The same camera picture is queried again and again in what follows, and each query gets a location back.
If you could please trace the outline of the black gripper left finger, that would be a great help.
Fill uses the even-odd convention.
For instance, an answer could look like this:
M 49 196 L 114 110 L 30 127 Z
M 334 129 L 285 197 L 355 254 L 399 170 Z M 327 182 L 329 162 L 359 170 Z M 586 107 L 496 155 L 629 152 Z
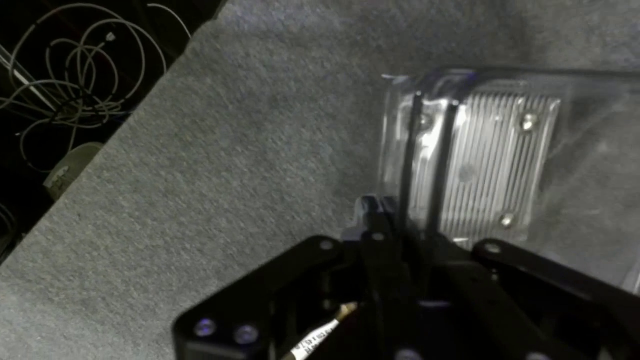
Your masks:
M 422 99 L 424 91 L 415 91 L 412 96 L 412 107 L 411 107 L 411 117 L 409 117 L 409 137 L 404 144 L 404 158 L 402 158 L 402 171 L 401 171 L 401 200 L 399 200 L 399 221 L 401 226 L 411 231 L 412 230 L 412 219 L 411 219 L 411 187 L 412 187 L 412 164 L 415 164 L 415 147 L 417 147 L 417 135 L 418 135 L 418 121 L 422 116 Z

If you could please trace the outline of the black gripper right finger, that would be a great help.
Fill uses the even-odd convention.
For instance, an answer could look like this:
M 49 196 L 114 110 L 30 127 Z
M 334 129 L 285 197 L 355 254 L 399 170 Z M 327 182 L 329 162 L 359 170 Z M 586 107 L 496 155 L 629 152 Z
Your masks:
M 443 133 L 438 141 L 438 162 L 437 162 L 437 177 L 432 187 L 432 206 L 430 215 L 427 219 L 427 231 L 429 235 L 438 234 L 441 217 L 443 217 L 443 206 L 445 206 L 445 191 L 447 191 L 447 177 L 448 177 L 448 158 L 451 158 L 451 141 L 453 141 L 453 127 L 457 121 L 459 101 L 453 99 L 445 107 L 445 121 L 443 121 Z

